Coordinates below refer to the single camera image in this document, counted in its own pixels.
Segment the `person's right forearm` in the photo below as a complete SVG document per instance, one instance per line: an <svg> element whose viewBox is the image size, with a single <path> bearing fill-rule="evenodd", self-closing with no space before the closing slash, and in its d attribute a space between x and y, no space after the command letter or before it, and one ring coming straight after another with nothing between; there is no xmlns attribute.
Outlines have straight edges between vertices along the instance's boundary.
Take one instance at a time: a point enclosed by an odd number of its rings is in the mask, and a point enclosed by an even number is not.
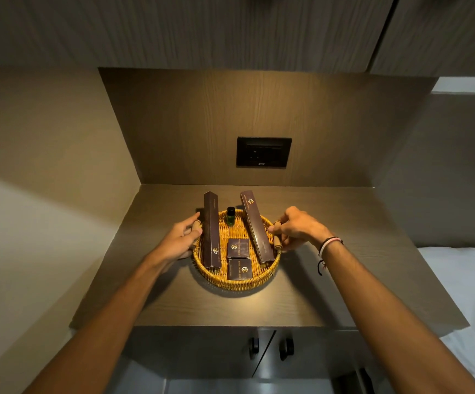
<svg viewBox="0 0 475 394"><path fill-rule="evenodd" d="M326 239L320 256L396 394L475 394L471 373L339 238Z"/></svg>

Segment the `person's left forearm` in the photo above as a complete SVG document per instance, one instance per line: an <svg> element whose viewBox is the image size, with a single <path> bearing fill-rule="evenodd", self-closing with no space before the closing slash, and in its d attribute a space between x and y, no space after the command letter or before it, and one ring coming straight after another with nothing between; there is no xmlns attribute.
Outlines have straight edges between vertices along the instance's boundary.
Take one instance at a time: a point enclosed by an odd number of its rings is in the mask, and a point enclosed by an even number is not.
<svg viewBox="0 0 475 394"><path fill-rule="evenodd" d="M157 251L149 253L23 394L103 394L151 289L169 264Z"/></svg>

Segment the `black wall socket panel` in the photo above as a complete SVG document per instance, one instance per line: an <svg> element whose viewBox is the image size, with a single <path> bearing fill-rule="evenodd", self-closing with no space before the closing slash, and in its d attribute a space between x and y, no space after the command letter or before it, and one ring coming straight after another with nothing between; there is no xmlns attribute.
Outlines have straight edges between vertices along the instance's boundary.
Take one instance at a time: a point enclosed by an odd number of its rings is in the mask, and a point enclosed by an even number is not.
<svg viewBox="0 0 475 394"><path fill-rule="evenodd" d="M292 138L238 137L236 167L285 169Z"/></svg>

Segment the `round wicker basket tray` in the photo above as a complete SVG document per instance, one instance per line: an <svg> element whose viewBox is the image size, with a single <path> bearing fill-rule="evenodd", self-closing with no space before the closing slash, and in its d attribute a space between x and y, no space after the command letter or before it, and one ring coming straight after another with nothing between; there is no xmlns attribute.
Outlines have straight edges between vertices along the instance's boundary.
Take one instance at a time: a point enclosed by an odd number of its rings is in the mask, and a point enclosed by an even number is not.
<svg viewBox="0 0 475 394"><path fill-rule="evenodd" d="M234 224L227 224L227 211L219 212L220 268L206 268L203 262L203 238L193 246L193 265L211 285L238 292L258 289L268 283L279 266L280 249L274 248L274 236L267 234L267 242L274 252L274 260L261 263L250 236L246 214L235 210Z"/></svg>

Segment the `person's left hand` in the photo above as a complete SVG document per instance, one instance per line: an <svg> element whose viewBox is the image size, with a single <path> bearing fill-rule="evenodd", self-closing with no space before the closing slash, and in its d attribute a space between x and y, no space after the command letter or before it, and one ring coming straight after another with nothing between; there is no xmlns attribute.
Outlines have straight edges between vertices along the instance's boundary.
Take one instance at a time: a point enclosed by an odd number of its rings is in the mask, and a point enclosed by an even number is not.
<svg viewBox="0 0 475 394"><path fill-rule="evenodd" d="M152 250L151 255L155 261L155 265L160 273L164 272L171 263L175 262L183 252L180 247L180 235L183 234L185 221L195 216L200 216L200 212L196 212L193 216L175 223L170 231L162 238L158 245Z"/></svg>

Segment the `person's right hand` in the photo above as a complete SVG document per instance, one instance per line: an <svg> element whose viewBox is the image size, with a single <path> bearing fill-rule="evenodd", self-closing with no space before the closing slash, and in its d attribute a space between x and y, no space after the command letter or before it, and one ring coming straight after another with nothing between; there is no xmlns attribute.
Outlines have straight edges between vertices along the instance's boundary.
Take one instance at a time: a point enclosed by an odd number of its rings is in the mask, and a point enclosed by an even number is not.
<svg viewBox="0 0 475 394"><path fill-rule="evenodd" d="M295 206L287 208L279 220L280 225L270 226L268 231L280 236L283 251L295 250L305 243L319 251L326 239L335 236L324 224Z"/></svg>

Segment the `grey lower cabinet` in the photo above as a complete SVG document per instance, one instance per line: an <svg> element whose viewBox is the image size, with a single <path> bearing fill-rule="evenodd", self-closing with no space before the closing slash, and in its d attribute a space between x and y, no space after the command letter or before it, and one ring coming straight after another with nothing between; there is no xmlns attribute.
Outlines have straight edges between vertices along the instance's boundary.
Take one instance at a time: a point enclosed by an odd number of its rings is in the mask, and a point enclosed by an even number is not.
<svg viewBox="0 0 475 394"><path fill-rule="evenodd" d="M248 340L259 338L250 360ZM295 353L280 361L279 343ZM376 394L367 367L373 356L358 331L324 327L136 326L121 353L166 379L321 379L335 394Z"/></svg>

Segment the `wooden overhead cabinet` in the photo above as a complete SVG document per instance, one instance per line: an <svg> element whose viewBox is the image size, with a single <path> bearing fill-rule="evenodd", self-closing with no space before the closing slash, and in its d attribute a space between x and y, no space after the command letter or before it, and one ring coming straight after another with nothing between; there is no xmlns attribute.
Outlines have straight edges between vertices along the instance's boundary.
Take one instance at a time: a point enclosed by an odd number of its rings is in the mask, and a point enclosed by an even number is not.
<svg viewBox="0 0 475 394"><path fill-rule="evenodd" d="M475 77L475 0L0 0L0 65Z"/></svg>

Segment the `long dark brown box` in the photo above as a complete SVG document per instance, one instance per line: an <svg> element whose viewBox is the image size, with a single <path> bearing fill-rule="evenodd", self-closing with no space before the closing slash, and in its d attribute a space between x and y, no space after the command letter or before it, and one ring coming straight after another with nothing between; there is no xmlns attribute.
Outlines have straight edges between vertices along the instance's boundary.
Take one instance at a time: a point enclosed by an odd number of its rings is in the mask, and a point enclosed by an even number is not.
<svg viewBox="0 0 475 394"><path fill-rule="evenodd" d="M204 194L203 265L207 269L221 268L218 196L211 191Z"/></svg>
<svg viewBox="0 0 475 394"><path fill-rule="evenodd" d="M240 196L256 256L260 264L271 264L275 260L275 255L270 245L254 193L252 191L242 191Z"/></svg>

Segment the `small square dark brown box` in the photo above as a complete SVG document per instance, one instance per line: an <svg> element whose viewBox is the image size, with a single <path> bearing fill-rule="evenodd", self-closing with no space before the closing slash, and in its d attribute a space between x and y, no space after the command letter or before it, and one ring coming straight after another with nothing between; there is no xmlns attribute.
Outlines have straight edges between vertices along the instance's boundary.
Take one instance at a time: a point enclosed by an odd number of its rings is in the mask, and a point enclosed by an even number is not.
<svg viewBox="0 0 475 394"><path fill-rule="evenodd" d="M231 281L249 280L253 278L252 260L228 259L227 279Z"/></svg>
<svg viewBox="0 0 475 394"><path fill-rule="evenodd" d="M227 244L227 258L250 258L250 240L248 238L229 238Z"/></svg>

